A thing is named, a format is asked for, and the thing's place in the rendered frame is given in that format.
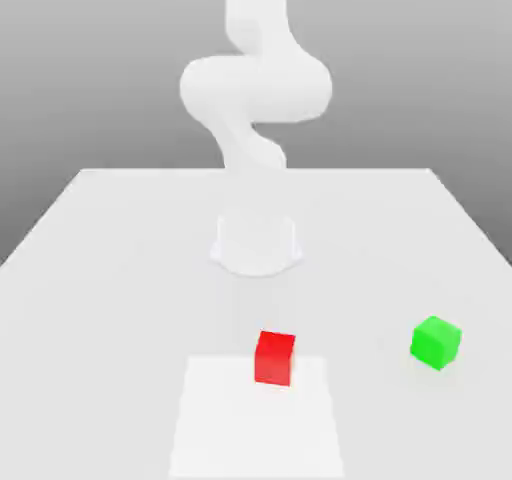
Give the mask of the small red cube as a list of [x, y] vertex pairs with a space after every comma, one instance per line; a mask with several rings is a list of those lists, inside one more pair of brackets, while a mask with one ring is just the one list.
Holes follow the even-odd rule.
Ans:
[[254, 355], [254, 380], [289, 387], [296, 337], [262, 330]]

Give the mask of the small green cube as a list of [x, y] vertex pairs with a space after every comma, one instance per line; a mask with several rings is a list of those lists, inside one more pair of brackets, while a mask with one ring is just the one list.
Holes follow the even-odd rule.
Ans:
[[457, 356], [462, 330], [437, 316], [430, 316], [413, 330], [410, 354], [441, 371]]

